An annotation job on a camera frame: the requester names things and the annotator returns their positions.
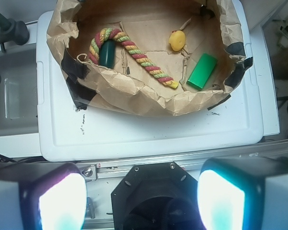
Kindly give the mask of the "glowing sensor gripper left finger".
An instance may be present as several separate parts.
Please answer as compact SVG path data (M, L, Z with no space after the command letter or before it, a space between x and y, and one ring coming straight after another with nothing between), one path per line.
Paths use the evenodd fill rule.
M0 163L0 230L80 230L86 205L73 163Z

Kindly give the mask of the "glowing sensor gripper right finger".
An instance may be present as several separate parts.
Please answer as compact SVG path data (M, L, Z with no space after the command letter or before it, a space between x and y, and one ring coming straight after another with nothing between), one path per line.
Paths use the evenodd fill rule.
M208 230L288 230L288 157L210 158L197 202Z

